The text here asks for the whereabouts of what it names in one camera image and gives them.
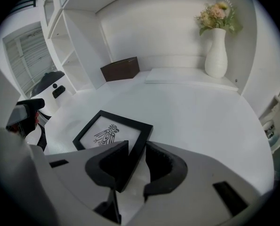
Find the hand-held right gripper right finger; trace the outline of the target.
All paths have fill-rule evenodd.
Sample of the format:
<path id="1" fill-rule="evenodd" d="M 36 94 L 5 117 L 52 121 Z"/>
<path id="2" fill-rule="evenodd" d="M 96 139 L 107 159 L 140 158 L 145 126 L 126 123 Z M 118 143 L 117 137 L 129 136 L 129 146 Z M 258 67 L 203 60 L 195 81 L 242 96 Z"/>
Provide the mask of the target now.
<path id="1" fill-rule="evenodd" d="M 132 226 L 245 224 L 263 198 L 218 160 L 174 146 L 147 142 L 151 180 Z"/>

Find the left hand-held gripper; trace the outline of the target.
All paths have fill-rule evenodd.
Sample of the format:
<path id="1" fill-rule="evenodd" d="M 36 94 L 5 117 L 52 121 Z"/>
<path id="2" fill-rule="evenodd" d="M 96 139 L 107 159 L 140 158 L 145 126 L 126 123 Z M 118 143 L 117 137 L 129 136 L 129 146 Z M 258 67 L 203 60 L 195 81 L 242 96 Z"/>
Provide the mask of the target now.
<path id="1" fill-rule="evenodd" d="M 28 99 L 17 102 L 7 126 L 11 126 L 11 132 L 20 135 L 23 139 L 34 131 L 39 123 L 39 112 L 45 106 L 42 98 Z"/>

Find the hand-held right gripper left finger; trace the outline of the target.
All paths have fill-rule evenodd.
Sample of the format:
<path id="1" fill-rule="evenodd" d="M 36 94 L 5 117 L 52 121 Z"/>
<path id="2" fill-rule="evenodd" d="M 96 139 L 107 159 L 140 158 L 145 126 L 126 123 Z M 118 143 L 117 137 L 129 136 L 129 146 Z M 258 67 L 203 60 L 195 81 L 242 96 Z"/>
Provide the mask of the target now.
<path id="1" fill-rule="evenodd" d="M 47 155 L 62 184 L 88 208 L 106 202 L 122 174 L 128 157 L 128 141 L 69 153 Z"/>

